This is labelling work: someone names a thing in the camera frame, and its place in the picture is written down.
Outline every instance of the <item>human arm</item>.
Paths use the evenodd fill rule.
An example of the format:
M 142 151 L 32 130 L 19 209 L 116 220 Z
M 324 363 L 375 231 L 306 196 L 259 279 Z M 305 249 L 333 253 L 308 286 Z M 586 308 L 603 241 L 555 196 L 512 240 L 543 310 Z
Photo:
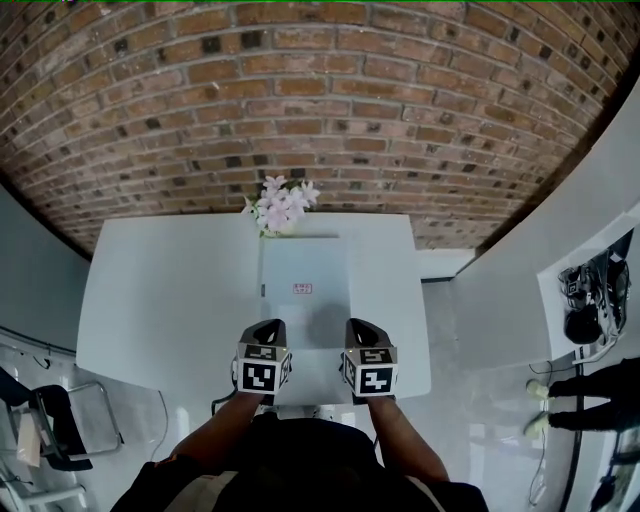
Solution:
M 444 464 L 388 397 L 367 399 L 385 466 L 421 482 L 449 482 Z
M 209 473 L 218 472 L 247 432 L 264 395 L 237 392 L 209 421 L 185 437 L 171 455 L 186 455 Z

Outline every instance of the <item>black chair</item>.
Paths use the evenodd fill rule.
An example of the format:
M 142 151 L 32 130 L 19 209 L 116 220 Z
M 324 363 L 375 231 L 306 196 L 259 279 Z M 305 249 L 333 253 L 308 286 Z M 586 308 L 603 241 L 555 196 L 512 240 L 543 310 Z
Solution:
M 69 395 L 91 387 L 98 387 L 104 397 L 113 427 L 115 446 L 107 450 L 87 453 L 71 412 Z M 122 436 L 109 402 L 109 396 L 99 382 L 90 382 L 68 391 L 57 385 L 42 386 L 30 390 L 0 368 L 0 400 L 6 404 L 11 430 L 16 440 L 18 439 L 18 426 L 15 416 L 27 408 L 31 411 L 37 426 L 45 432 L 49 440 L 49 443 L 43 443 L 40 455 L 47 459 L 53 469 L 60 471 L 92 469 L 90 458 L 116 453 L 122 447 Z M 49 425 L 47 416 L 53 418 L 53 429 Z

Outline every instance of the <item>floor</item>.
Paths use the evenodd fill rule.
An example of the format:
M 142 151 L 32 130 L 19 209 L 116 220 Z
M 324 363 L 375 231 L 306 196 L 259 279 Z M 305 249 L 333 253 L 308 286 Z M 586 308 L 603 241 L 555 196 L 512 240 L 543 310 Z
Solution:
M 526 422 L 541 409 L 541 404 L 525 391 L 525 383 L 534 377 L 533 373 L 528 367 L 481 372 L 462 370 L 457 364 L 449 285 L 424 285 L 424 297 L 433 387 L 429 395 L 401 400 L 401 408 L 440 454 L 451 478 L 480 487 L 492 512 L 531 510 L 530 489 L 533 501 L 538 502 L 536 509 L 557 510 L 566 483 L 572 434 L 548 433 L 545 460 L 532 485 L 543 453 L 542 439 L 531 441 L 521 432 Z M 97 377 L 69 363 L 54 362 L 45 370 L 31 355 L 3 348 L 0 348 L 0 365 L 28 387 L 52 383 L 71 387 L 96 378 L 103 383 L 125 441 L 119 453 L 97 458 L 93 461 L 93 470 L 76 474 L 55 472 L 45 461 L 41 468 L 31 471 L 9 457 L 4 457 L 4 462 L 14 474 L 33 481 L 38 489 L 69 486 L 76 480 L 86 487 L 83 499 L 61 501 L 58 502 L 60 508 L 54 506 L 49 510 L 109 510 L 162 440 L 166 421 L 160 395 L 156 391 Z M 546 370 L 545 365 L 535 368 Z M 558 375 L 560 378 L 570 376 Z M 100 397 L 92 393 L 86 391 L 84 397 L 73 402 L 88 450 L 103 449 L 112 442 Z M 157 450 L 156 460 L 166 456 L 184 435 L 210 414 L 206 403 L 188 403 L 173 396 L 164 396 L 164 399 L 169 416 L 168 431 Z M 570 410 L 572 406 L 570 400 L 556 400 L 553 404 L 554 409 Z M 354 416 L 355 426 L 373 437 L 366 408 L 336 408 L 337 419 L 344 417 L 345 421 L 353 423 Z M 9 444 L 6 425 L 6 417 L 0 417 L 4 446 Z

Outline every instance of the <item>white table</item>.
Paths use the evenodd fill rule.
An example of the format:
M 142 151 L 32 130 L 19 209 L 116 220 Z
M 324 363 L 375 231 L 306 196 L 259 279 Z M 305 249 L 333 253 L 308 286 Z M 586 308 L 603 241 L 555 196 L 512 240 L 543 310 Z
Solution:
M 380 326 L 398 347 L 396 395 L 428 393 L 427 324 L 409 218 L 312 213 L 294 235 L 346 239 L 351 316 Z M 106 221 L 82 305 L 78 366 L 174 394 L 228 394 L 240 335 L 260 320 L 260 251 L 248 215 Z M 312 405 L 300 393 L 306 369 L 333 359 L 294 354 L 287 386 L 296 393 L 287 394 L 285 386 L 278 402 Z M 317 392 L 312 395 L 318 400 Z M 344 388 L 337 398 L 320 393 L 332 395 L 350 401 Z

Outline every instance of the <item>flower bouquet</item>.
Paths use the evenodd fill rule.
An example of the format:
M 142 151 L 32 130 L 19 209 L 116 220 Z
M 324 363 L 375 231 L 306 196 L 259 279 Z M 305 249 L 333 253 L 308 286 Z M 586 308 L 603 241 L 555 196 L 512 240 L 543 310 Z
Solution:
M 288 232 L 305 210 L 318 203 L 320 192 L 313 181 L 291 180 L 284 176 L 267 176 L 260 197 L 244 198 L 242 213 L 251 213 L 260 228 L 260 236 L 278 236 Z

